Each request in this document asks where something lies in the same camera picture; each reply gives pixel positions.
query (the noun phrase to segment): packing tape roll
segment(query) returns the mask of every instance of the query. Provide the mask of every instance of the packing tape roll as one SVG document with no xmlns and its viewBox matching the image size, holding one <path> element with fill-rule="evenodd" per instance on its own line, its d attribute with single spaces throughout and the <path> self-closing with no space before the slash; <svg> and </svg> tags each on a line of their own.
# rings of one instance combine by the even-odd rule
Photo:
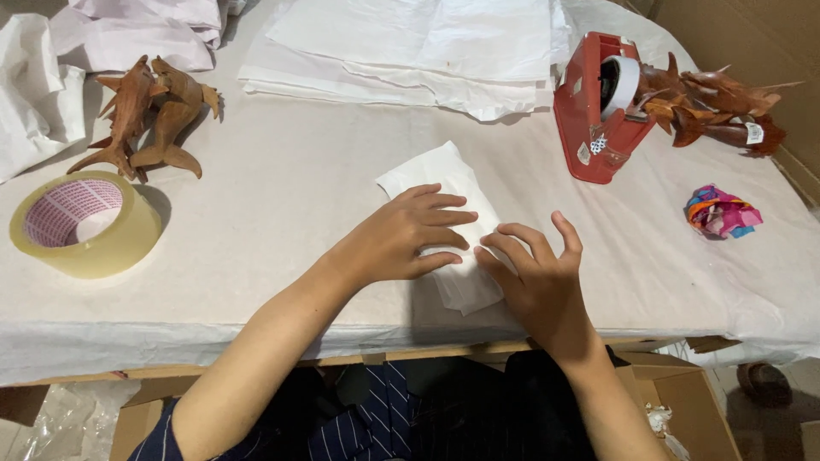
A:
<svg viewBox="0 0 820 461">
<path fill-rule="evenodd" d="M 151 251 L 161 229 L 148 201 L 107 171 L 79 171 L 40 186 L 9 224 L 17 249 L 82 279 L 135 265 Z"/>
<path fill-rule="evenodd" d="M 608 63 L 614 65 L 614 79 L 606 78 L 606 66 Z M 640 80 L 640 64 L 636 59 L 624 56 L 609 56 L 601 61 L 601 121 L 605 121 L 617 109 L 626 110 L 635 93 L 638 91 L 638 82 Z M 609 85 L 614 85 L 614 88 L 606 88 L 604 80 L 609 80 Z"/>
</svg>

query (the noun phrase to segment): red tape dispenser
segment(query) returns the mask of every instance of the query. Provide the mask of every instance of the red tape dispenser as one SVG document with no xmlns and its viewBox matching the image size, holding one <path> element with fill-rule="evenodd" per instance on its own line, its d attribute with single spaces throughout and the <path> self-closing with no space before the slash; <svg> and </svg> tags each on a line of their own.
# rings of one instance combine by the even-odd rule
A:
<svg viewBox="0 0 820 461">
<path fill-rule="evenodd" d="M 570 173 L 608 184 L 655 124 L 632 106 L 638 49 L 630 40 L 589 32 L 555 90 L 553 109 Z"/>
</svg>

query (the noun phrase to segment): colorful crumpled cloth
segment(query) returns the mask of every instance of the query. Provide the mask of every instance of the colorful crumpled cloth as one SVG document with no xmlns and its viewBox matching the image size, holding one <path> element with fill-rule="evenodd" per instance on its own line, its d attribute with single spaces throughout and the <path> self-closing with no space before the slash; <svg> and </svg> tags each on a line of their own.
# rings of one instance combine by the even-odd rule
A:
<svg viewBox="0 0 820 461">
<path fill-rule="evenodd" d="M 763 224 L 760 212 L 747 202 L 718 189 L 714 184 L 697 189 L 686 204 L 689 223 L 704 234 L 720 235 L 727 239 L 754 232 Z"/>
</svg>

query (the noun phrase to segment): hand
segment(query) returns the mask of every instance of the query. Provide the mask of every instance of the hand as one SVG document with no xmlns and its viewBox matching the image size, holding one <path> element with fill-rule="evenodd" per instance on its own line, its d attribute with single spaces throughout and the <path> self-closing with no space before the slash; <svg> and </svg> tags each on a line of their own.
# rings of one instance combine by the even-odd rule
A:
<svg viewBox="0 0 820 461">
<path fill-rule="evenodd" d="M 561 212 L 554 212 L 552 220 L 564 239 L 559 258 L 544 234 L 522 224 L 499 224 L 498 232 L 481 238 L 506 254 L 517 274 L 486 249 L 475 247 L 475 252 L 479 265 L 501 286 L 513 316 L 560 365 L 583 358 L 589 340 L 599 337 L 581 297 L 581 239 Z M 532 256 L 510 235 L 530 245 Z"/>
<path fill-rule="evenodd" d="M 442 210 L 462 207 L 467 199 L 437 194 L 440 190 L 441 184 L 407 189 L 356 226 L 328 256 L 340 272 L 353 275 L 357 288 L 375 281 L 411 280 L 461 263 L 460 256 L 447 251 L 418 253 L 434 245 L 470 248 L 464 237 L 446 226 L 474 222 L 478 213 Z"/>
</svg>

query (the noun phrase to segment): finger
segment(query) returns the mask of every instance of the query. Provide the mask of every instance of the finger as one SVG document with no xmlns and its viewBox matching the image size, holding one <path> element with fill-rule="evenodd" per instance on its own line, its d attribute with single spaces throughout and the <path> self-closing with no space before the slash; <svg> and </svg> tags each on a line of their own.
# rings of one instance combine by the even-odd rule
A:
<svg viewBox="0 0 820 461">
<path fill-rule="evenodd" d="M 564 238 L 564 251 L 561 253 L 561 259 L 564 258 L 580 258 L 581 252 L 584 250 L 584 245 L 581 243 L 581 237 L 575 230 L 575 226 L 561 214 L 561 212 L 553 212 L 551 216 L 553 224 L 561 236 Z"/>
<path fill-rule="evenodd" d="M 487 271 L 493 280 L 501 285 L 501 290 L 506 294 L 509 290 L 514 290 L 516 287 L 522 285 L 513 271 L 503 262 L 500 262 L 488 249 L 482 247 L 475 247 L 473 252 L 476 254 L 476 261 L 482 269 Z"/>
<path fill-rule="evenodd" d="M 477 212 L 456 212 L 452 210 L 424 210 L 419 212 L 418 221 L 425 226 L 457 226 L 476 222 Z"/>
<path fill-rule="evenodd" d="M 401 194 L 396 195 L 393 200 L 408 200 L 424 194 L 435 194 L 440 190 L 440 183 L 417 185 L 416 187 L 411 187 L 410 189 L 405 190 Z"/>
<path fill-rule="evenodd" d="M 413 206 L 422 210 L 443 207 L 463 207 L 467 198 L 451 194 L 425 194 L 413 199 Z"/>
<path fill-rule="evenodd" d="M 506 235 L 501 235 L 494 232 L 490 235 L 481 237 L 481 244 L 484 246 L 495 247 L 502 253 L 506 254 L 507 258 L 510 258 L 510 261 L 513 266 L 515 266 L 518 273 L 521 273 L 522 269 L 535 263 L 535 260 L 524 249 L 523 245 L 521 245 L 521 243 L 513 237 L 507 237 Z"/>
<path fill-rule="evenodd" d="M 413 278 L 418 278 L 433 272 L 439 267 L 461 263 L 461 257 L 455 253 L 450 253 L 449 251 L 439 251 L 438 253 L 420 256 L 412 263 L 412 276 Z"/>
<path fill-rule="evenodd" d="M 421 230 L 419 247 L 432 245 L 447 245 L 458 249 L 469 249 L 470 244 L 454 230 L 448 227 L 425 226 Z"/>
<path fill-rule="evenodd" d="M 499 224 L 498 231 L 504 235 L 515 235 L 524 240 L 526 244 L 530 245 L 532 256 L 537 262 L 547 262 L 555 259 L 555 253 L 549 247 L 547 238 L 532 227 L 514 222 L 512 224 Z"/>
</svg>

